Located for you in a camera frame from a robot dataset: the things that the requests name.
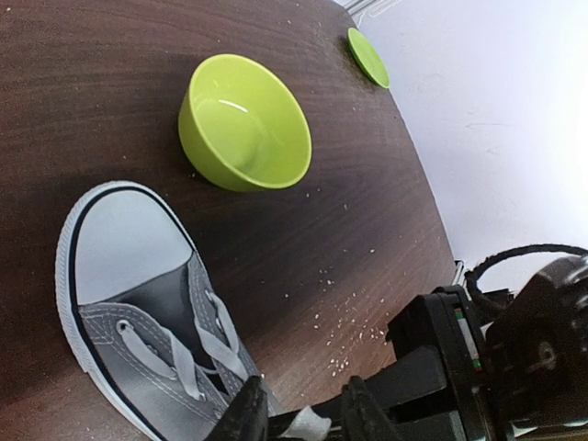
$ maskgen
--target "white wall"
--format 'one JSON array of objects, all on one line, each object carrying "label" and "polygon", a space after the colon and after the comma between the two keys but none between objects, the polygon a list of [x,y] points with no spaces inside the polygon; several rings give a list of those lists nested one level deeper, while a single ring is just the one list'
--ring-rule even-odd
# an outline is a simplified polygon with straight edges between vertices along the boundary
[{"label": "white wall", "polygon": [[[588,247],[588,0],[404,0],[359,27],[388,66],[456,258]],[[482,286],[519,289],[552,258],[498,266]]]}]

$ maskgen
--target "black cable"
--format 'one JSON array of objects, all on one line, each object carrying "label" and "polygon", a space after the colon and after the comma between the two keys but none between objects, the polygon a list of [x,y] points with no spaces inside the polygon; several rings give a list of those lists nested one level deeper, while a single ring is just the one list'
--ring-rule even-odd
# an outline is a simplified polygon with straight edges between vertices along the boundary
[{"label": "black cable", "polygon": [[559,245],[554,243],[520,246],[518,248],[513,248],[502,251],[501,253],[495,255],[491,255],[474,269],[468,271],[465,274],[466,287],[468,288],[471,300],[479,310],[479,314],[482,315],[482,318],[487,319],[487,322],[495,320],[500,314],[503,313],[505,307],[484,296],[484,294],[478,288],[478,281],[480,280],[480,277],[482,277],[482,275],[489,268],[501,263],[506,259],[533,253],[567,253],[586,255],[588,254],[588,250],[579,246]]}]

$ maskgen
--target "green plate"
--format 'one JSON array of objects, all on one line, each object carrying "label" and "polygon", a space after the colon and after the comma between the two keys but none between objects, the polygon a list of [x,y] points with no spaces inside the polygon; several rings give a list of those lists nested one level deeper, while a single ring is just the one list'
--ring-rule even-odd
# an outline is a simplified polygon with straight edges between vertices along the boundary
[{"label": "green plate", "polygon": [[351,52],[361,70],[377,85],[390,88],[386,66],[368,39],[355,28],[349,28],[347,37]]}]

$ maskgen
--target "shoe tongue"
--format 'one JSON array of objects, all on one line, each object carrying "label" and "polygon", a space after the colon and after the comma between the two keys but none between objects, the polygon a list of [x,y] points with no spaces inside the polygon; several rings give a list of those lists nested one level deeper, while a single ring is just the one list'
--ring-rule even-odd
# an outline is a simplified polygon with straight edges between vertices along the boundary
[{"label": "shoe tongue", "polygon": [[190,349],[197,364],[208,369],[215,368],[200,344],[194,325],[187,264],[118,294],[109,302],[126,303],[145,311]]}]

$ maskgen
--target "sneaker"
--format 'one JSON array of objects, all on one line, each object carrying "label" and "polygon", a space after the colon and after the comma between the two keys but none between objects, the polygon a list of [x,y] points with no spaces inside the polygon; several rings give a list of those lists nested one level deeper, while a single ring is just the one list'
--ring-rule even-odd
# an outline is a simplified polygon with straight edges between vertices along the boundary
[{"label": "sneaker", "polygon": [[75,204],[55,284],[80,367],[153,440],[203,440],[259,375],[192,240],[149,188],[110,182]]}]

